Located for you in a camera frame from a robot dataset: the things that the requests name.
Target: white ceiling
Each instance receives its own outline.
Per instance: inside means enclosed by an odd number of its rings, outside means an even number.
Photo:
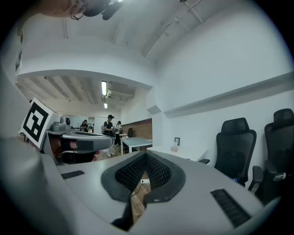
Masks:
[[[102,20],[101,15],[83,17],[79,21],[36,15],[24,25],[24,47],[28,42],[35,44],[43,40],[54,42],[56,39],[91,36],[96,37],[97,41],[136,50],[142,57],[157,62],[202,22],[205,23],[214,14],[240,1],[187,0],[189,6],[195,6],[195,12],[192,12],[178,0],[124,0],[125,5],[108,21]],[[29,77],[20,78],[17,86],[29,100],[36,96],[41,100],[80,100],[103,106],[100,79]],[[110,83],[109,89],[133,95],[135,88]],[[111,98],[107,102],[110,107],[120,109],[126,100]]]

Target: floor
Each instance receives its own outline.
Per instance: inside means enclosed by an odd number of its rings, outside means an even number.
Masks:
[[[113,155],[112,157],[121,156],[121,153],[119,152],[119,150],[120,150],[120,146],[114,147],[115,155]],[[101,160],[105,160],[112,157],[108,157],[106,153],[101,151],[100,154],[95,154],[93,161],[101,161]],[[142,179],[148,179],[148,175],[144,173],[142,176]],[[134,192],[132,192],[131,206],[132,206],[134,223],[138,221],[140,216],[145,211],[145,207],[143,205],[143,198],[144,198],[144,195],[149,192],[151,192],[150,184],[141,184],[141,183],[139,183],[137,187],[135,188]]]

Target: fluorescent light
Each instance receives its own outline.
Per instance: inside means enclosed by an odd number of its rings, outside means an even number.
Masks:
[[[106,95],[106,82],[102,81],[101,86],[102,86],[102,95]]]

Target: power strip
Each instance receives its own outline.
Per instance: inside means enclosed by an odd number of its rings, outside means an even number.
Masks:
[[[149,179],[141,179],[141,183],[142,184],[150,184],[150,180]]]

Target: camera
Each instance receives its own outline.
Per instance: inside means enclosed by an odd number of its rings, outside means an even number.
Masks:
[[[66,116],[62,116],[60,122],[54,122],[52,125],[52,130],[54,131],[65,131],[70,129],[70,119]]]

